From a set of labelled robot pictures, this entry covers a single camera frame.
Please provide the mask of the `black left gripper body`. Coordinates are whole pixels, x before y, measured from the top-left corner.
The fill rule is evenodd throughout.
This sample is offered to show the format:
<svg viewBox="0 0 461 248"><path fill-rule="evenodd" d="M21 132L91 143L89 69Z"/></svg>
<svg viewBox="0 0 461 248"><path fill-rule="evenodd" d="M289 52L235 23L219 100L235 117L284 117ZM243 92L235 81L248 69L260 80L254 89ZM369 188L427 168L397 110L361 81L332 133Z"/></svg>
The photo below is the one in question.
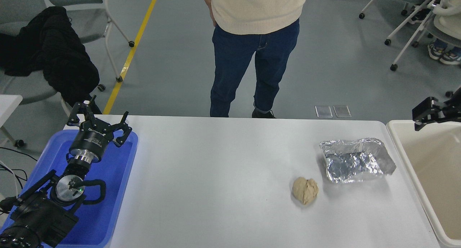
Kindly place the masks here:
<svg viewBox="0 0 461 248"><path fill-rule="evenodd" d="M102 120L96 123L90 120L79 125L79 132L70 147L70 154L77 156L80 151L88 151L94 158L102 158L110 141L114 139L114 131L110 131L111 125Z"/></svg>

